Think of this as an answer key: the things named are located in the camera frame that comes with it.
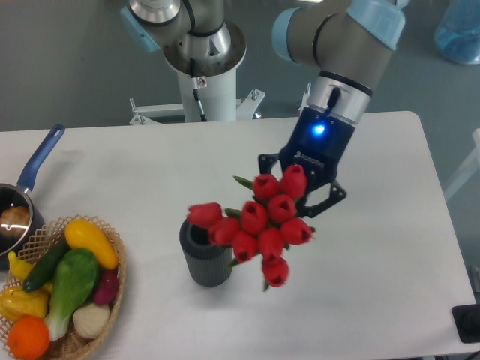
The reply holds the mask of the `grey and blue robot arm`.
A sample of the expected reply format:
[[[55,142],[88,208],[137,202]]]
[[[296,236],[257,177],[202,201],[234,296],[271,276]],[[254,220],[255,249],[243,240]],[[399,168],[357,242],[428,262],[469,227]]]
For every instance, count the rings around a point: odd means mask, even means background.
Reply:
[[[274,22],[274,51],[319,68],[288,143],[258,159],[261,173],[301,165],[308,192],[330,187],[319,204],[301,197],[301,217],[314,218],[346,196],[338,163],[397,47],[404,7],[404,1],[322,1],[285,10]],[[176,72],[187,122],[239,117],[236,71],[246,41],[222,1],[129,1],[120,15],[130,36],[147,52],[161,50]]]

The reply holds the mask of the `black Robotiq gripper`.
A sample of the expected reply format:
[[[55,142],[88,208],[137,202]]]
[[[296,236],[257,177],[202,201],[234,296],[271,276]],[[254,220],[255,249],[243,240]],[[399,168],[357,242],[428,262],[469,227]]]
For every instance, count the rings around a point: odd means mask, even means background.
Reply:
[[[347,197],[347,192],[335,179],[338,163],[354,131],[351,124],[305,107],[280,153],[258,156],[259,174],[271,175],[279,166],[279,174],[283,175],[293,164],[302,166],[307,176],[307,189],[313,192],[298,201],[298,216],[313,219]],[[317,203],[310,202],[319,188],[328,183],[328,195]]]

